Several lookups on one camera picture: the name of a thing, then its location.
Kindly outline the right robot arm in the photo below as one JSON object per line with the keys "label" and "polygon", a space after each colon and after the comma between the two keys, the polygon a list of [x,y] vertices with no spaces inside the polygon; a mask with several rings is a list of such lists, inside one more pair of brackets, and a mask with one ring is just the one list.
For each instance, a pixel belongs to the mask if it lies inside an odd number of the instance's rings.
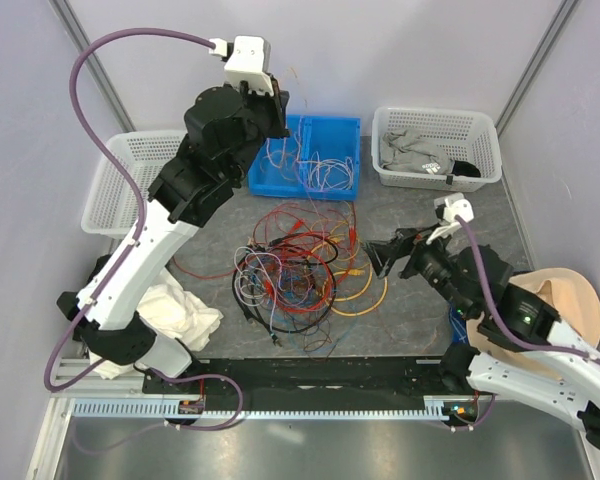
{"label": "right robot arm", "polygon": [[512,266],[479,244],[469,226],[463,229],[469,245],[457,255],[433,228],[400,228],[392,239],[366,241],[362,248],[378,277],[406,259],[400,278],[421,276],[465,319],[478,318],[479,332],[493,344],[558,376],[551,380],[475,346],[458,346],[447,350],[437,371],[445,391],[469,388],[511,398],[571,425],[600,450],[600,352],[556,308],[511,283]]}

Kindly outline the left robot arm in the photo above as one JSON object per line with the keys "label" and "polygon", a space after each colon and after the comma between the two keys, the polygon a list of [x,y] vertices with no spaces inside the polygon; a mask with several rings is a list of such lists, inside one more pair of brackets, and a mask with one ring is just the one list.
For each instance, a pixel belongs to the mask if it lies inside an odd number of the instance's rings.
{"label": "left robot arm", "polygon": [[165,374],[178,393],[199,382],[186,346],[152,327],[137,307],[168,260],[240,188],[269,139],[288,136],[289,93],[265,75],[198,95],[184,114],[186,134],[174,157],[140,198],[137,220],[89,283],[58,299],[89,351],[120,366],[140,362]]}

